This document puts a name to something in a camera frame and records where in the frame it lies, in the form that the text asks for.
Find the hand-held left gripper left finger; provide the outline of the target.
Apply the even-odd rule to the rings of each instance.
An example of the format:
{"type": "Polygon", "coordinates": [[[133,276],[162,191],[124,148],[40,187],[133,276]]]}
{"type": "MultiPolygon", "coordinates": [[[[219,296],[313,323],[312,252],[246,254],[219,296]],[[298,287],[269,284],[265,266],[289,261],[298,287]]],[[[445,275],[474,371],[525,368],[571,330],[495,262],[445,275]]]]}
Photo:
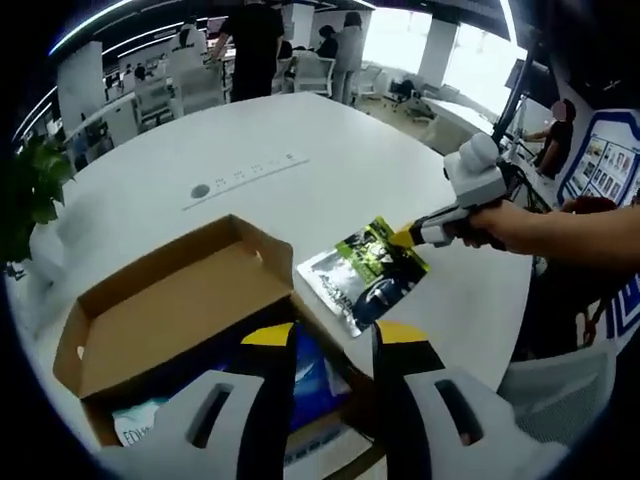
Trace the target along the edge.
{"type": "Polygon", "coordinates": [[[228,370],[209,370],[162,405],[128,447],[97,460],[109,479],[280,479],[294,406],[293,323],[240,343],[228,370]]]}

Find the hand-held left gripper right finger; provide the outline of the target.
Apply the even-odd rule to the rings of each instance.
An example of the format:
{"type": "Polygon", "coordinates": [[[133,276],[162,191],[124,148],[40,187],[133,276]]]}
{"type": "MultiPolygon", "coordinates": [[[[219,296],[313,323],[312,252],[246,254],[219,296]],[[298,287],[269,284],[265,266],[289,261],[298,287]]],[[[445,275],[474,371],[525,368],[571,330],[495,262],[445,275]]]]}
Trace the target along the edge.
{"type": "Polygon", "coordinates": [[[373,330],[389,478],[516,478],[520,432],[512,408],[474,376],[446,368],[420,329],[379,320],[373,330]]]}

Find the person's right hand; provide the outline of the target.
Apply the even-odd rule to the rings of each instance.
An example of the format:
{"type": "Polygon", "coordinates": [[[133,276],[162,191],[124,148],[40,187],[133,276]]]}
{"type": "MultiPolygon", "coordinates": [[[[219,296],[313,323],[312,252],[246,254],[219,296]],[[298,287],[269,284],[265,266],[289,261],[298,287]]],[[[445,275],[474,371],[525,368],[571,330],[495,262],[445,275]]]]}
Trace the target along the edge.
{"type": "Polygon", "coordinates": [[[498,250],[519,253],[520,229],[527,212],[501,200],[477,210],[468,217],[469,230],[462,236],[466,246],[493,245],[498,250]]]}

